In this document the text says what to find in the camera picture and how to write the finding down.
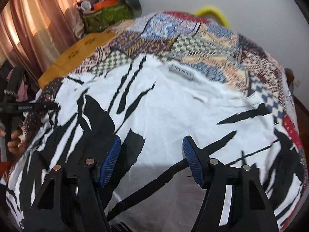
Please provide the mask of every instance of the white t-shirt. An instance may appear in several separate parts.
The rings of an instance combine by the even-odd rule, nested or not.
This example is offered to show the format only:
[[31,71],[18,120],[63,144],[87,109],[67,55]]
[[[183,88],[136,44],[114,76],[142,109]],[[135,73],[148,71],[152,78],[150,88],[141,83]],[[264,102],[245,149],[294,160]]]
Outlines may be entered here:
[[[134,63],[105,76],[69,75],[56,102],[61,109],[46,115],[44,126],[9,180],[7,200],[21,226],[45,175],[82,149],[78,142],[87,132],[81,127],[81,118],[88,132],[101,130],[103,124],[106,132],[117,134],[123,144],[121,164],[116,164],[109,189],[103,191],[108,202],[105,214],[118,228],[191,230],[205,190],[191,177],[182,151],[186,135],[191,135],[199,148],[208,146],[210,158],[223,164],[241,167],[242,153],[247,164],[256,163],[279,227],[300,198],[303,173],[299,172],[302,167],[296,147],[286,130],[274,125],[272,114],[265,113],[263,100],[255,93],[245,98],[177,61],[163,64],[152,55],[140,55]],[[284,163],[291,164],[287,158],[294,167],[285,180],[276,170]],[[275,183],[286,184],[285,190]],[[230,203],[228,186],[220,225],[227,223]]]

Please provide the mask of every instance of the sunlit curtain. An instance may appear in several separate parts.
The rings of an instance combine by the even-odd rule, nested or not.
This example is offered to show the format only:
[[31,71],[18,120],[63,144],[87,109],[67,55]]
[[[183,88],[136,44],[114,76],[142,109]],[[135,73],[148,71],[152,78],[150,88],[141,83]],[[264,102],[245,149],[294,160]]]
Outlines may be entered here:
[[0,15],[0,64],[25,67],[36,83],[82,35],[77,1],[10,0]]

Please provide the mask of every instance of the bed sheet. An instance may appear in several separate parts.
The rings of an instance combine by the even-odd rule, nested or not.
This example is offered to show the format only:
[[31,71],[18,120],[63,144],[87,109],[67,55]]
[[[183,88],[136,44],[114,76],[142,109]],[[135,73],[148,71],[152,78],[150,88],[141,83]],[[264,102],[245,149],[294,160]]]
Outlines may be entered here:
[[[208,79],[227,84],[246,96],[259,93],[275,121],[284,126],[297,146],[305,172],[303,190],[306,189],[305,154],[284,69],[261,47],[221,25],[178,12],[154,13],[136,20],[122,21],[105,32],[119,35],[108,45],[97,48],[95,54],[85,59],[75,73],[90,71],[103,75],[114,67],[132,62],[140,53],[150,53],[162,61],[175,59]],[[62,80],[57,78],[47,85],[38,101],[53,102]],[[44,115],[27,116],[25,135],[30,137],[39,129]],[[284,221],[282,229],[288,225],[290,217]]]

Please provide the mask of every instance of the blue rubber pad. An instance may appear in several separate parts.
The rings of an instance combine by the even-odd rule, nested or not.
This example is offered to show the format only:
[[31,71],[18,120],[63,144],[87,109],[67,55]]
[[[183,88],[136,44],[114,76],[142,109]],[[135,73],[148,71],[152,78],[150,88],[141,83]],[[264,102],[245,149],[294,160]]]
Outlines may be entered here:
[[104,187],[105,184],[109,182],[109,179],[112,176],[112,172],[114,170],[120,152],[120,148],[121,148],[121,140],[117,136],[114,144],[109,150],[109,154],[107,155],[104,163],[101,166],[101,176],[99,182],[97,182],[100,187]]
[[200,161],[197,159],[197,156],[189,143],[188,139],[185,137],[182,141],[182,149],[186,155],[190,170],[193,174],[195,183],[199,184],[200,187],[203,187],[205,180],[203,178],[203,169]]

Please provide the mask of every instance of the hand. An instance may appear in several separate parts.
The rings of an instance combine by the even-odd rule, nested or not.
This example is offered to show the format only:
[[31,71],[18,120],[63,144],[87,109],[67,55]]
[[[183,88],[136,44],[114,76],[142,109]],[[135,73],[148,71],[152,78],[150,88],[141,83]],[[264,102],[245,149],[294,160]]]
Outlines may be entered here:
[[[14,158],[19,159],[25,152],[25,144],[21,143],[19,136],[22,134],[22,124],[11,134],[11,141],[7,144],[9,151],[14,155]],[[5,137],[4,129],[0,128],[0,137]]]

